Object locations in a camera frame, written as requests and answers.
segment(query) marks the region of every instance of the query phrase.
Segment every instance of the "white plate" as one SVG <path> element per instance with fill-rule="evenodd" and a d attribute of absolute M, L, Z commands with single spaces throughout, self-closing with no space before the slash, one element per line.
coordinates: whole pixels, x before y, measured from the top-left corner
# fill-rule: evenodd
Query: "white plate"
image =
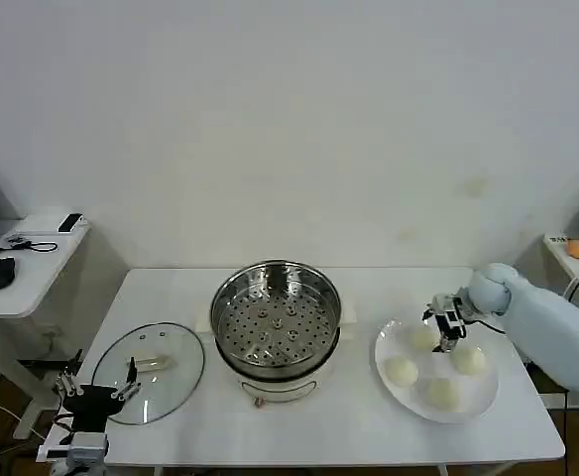
<path fill-rule="evenodd" d="M 408 344 L 407 333 L 417 324 L 404 324 L 394 319 L 385 325 L 376 340 L 376 366 L 380 378 L 393 396 L 405 407 L 421 417 L 441 423 L 462 423 L 483 415 L 494 403 L 499 391 L 499 374 L 490 358 L 486 371 L 476 377 L 458 373 L 450 361 L 450 354 L 424 352 Z M 464 339 L 470 345 L 477 345 L 472 337 Z M 390 357 L 402 355 L 411 360 L 419 369 L 417 383 L 410 388 L 398 387 L 387 377 L 384 363 Z M 461 408 L 458 412 L 443 412 L 424 400 L 424 387 L 434 377 L 455 379 L 461 394 Z"/>

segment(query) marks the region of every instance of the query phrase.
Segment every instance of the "glass lid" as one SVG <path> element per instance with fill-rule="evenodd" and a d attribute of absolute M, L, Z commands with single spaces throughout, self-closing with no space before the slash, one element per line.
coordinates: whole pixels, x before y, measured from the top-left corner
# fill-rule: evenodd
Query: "glass lid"
<path fill-rule="evenodd" d="M 188 400 L 203 373 L 199 338 L 183 325 L 162 322 L 138 327 L 109 347 L 92 384 L 121 388 L 131 357 L 142 385 L 122 412 L 110 417 L 119 423 L 144 424 L 168 415 Z"/>

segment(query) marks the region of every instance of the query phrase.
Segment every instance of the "white desk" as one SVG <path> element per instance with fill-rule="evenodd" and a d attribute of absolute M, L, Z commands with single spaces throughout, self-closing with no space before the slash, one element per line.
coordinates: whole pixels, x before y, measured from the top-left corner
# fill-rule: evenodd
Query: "white desk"
<path fill-rule="evenodd" d="M 19 222 L 11 222 L 5 235 L 13 233 Z M 58 244 L 58 249 L 50 253 L 37 253 L 32 250 L 19 250 L 0 253 L 1 258 L 12 257 L 16 260 L 16 277 L 14 282 L 0 290 L 0 319 L 18 319 L 32 314 L 41 303 L 46 293 L 57 279 L 71 255 L 84 238 L 88 227 L 83 226 L 70 235 L 34 236 L 27 235 L 33 242 L 50 242 Z M 17 427 L 15 437 L 27 437 L 28 423 L 36 421 L 44 409 L 58 406 L 58 398 L 32 373 L 20 365 L 13 350 L 5 345 L 0 336 L 0 373 L 14 382 L 34 402 L 24 415 L 24 424 Z"/>
<path fill-rule="evenodd" d="M 439 465 L 559 458 L 564 446 L 514 346 L 473 326 L 496 362 L 501 384 L 490 411 L 468 424 L 427 421 L 396 402 L 380 381 L 373 346 L 388 320 L 420 319 L 438 292 L 468 282 L 471 271 L 451 269 L 327 269 L 357 314 L 351 340 L 333 354 L 323 388 L 289 404 L 257 410 L 221 360 L 212 336 L 202 337 L 206 367 L 190 399 L 143 426 L 107 424 L 110 465 L 141 466 L 368 466 Z M 230 270 L 133 270 L 122 285 L 78 374 L 90 382 L 106 349 L 150 322 L 194 328 L 207 315 Z M 65 432 L 54 427 L 47 444 Z"/>

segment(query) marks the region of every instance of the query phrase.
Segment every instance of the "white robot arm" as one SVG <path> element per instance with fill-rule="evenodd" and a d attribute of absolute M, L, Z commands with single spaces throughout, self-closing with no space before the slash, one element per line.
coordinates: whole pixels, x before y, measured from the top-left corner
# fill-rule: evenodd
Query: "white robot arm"
<path fill-rule="evenodd" d="M 79 385 L 74 380 L 80 367 L 82 351 L 67 363 L 56 381 L 62 407 L 68 411 L 57 415 L 54 423 L 68 431 L 58 445 L 39 447 L 38 462 L 53 462 L 51 476 L 104 476 L 109 474 L 104 457 L 109 449 L 105 433 L 107 419 L 122 411 L 125 403 L 140 392 L 138 369 L 131 357 L 125 382 L 120 388 Z M 72 418 L 71 425 L 61 423 Z"/>
<path fill-rule="evenodd" d="M 452 307 L 446 305 L 445 295 L 435 297 L 429 307 L 444 337 L 440 350 L 449 351 L 459 337 L 450 332 L 451 311 L 465 323 L 496 314 L 510 340 L 527 357 L 558 385 L 579 392 L 579 308 L 533 286 L 514 268 L 495 263 L 477 270 Z"/>

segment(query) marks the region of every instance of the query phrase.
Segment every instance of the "dough ball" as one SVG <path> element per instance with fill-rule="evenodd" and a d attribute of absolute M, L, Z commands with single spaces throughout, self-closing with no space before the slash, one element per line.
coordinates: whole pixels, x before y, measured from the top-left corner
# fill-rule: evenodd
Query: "dough ball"
<path fill-rule="evenodd" d="M 428 402 L 443 412 L 457 412 L 461 396 L 457 383 L 450 379 L 432 379 L 426 391 Z"/>
<path fill-rule="evenodd" d="M 481 374 L 488 366 L 486 354 L 479 347 L 459 346 L 450 353 L 450 360 L 455 369 L 464 375 Z"/>
<path fill-rule="evenodd" d="M 417 366 L 406 357 L 391 357 L 385 361 L 387 377 L 398 387 L 410 387 L 417 382 Z"/>
<path fill-rule="evenodd" d="M 432 350 L 439 345 L 439 330 L 430 325 L 419 325 L 410 331 L 410 343 L 417 350 Z"/>

